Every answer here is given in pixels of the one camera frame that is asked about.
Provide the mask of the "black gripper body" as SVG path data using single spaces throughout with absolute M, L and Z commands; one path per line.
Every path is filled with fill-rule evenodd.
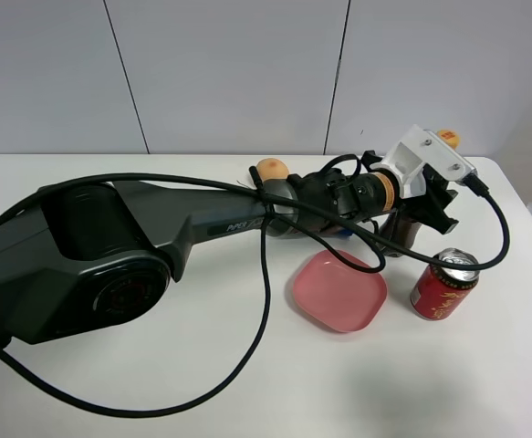
M 398 212 L 406 217 L 429 217 L 434 213 L 434 199 L 424 175 L 398 178 Z

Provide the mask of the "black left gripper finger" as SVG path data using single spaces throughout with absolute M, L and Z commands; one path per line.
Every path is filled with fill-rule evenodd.
M 458 225 L 458 220 L 448 216 L 445 208 L 440 205 L 431 193 L 413 199 L 413 218 L 416 222 L 426 225 L 440 234 L 449 234 Z

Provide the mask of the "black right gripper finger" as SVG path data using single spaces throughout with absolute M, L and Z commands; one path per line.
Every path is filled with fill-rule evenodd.
M 449 205 L 457 196 L 457 191 L 449 188 L 449 182 L 431 166 L 424 166 L 422 170 L 426 181 L 426 190 L 430 191 L 440 205 Z

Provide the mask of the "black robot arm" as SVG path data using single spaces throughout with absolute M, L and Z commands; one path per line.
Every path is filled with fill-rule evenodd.
M 138 318 L 179 281 L 194 245 L 245 231 L 326 234 L 386 215 L 381 237 L 412 246 L 420 225 L 446 234 L 455 197 L 434 169 L 404 198 L 394 171 L 368 151 L 353 174 L 336 162 L 258 190 L 147 173 L 94 175 L 40 188 L 0 215 L 0 349 Z

